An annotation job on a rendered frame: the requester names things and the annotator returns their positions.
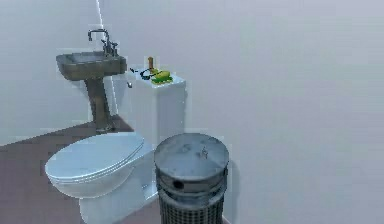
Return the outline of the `metal garbage can with holes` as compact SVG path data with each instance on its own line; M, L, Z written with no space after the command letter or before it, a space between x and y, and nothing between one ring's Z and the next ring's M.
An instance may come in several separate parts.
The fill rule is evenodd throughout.
M161 224L223 224L229 152L217 138L183 133L154 152Z

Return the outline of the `green and yellow sponge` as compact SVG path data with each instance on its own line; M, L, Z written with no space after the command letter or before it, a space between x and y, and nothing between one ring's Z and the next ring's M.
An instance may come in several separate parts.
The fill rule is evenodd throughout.
M169 71L160 71L156 73L151 82L156 85L160 85L167 82L172 82L173 78L171 77L171 73Z

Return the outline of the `black scrub brush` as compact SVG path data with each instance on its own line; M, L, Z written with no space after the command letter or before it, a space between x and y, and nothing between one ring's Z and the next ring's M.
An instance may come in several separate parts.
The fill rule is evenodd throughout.
M129 70L132 73L138 73L143 80L150 80L154 76L153 74L150 73L151 72L150 68L147 68L141 71L135 70L133 68L129 68Z

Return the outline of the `brown bottle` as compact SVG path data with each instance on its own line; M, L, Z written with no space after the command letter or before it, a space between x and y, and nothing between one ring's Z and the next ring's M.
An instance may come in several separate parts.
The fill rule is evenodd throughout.
M155 74L158 72L158 70L154 67L154 58L148 57L148 68L151 74Z

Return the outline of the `white toilet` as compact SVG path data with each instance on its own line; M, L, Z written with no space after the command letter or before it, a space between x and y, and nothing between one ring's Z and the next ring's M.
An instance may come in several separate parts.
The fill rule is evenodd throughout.
M158 198L154 150L185 129L186 80L113 79L117 114L129 131L78 140L53 154L44 170L52 185L75 198L83 224L120 224Z

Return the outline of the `dark metal faucet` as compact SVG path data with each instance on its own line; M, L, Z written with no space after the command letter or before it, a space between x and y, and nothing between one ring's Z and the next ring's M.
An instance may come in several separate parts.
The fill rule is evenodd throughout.
M118 44L110 41L110 35L106 29L99 28L99 29L89 30L88 31L88 40L89 41L92 41L92 34L93 33L104 33L105 34L105 38L102 39L101 42L103 43L103 52L106 56L117 56L118 55L117 49L116 49Z

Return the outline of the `dark grey pedestal sink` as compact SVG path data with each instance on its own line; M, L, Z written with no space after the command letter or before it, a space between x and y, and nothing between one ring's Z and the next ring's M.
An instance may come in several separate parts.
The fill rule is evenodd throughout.
M66 80L85 83L96 131L105 133L114 129L103 79L124 74L126 59L103 51L89 51L57 55L56 63Z

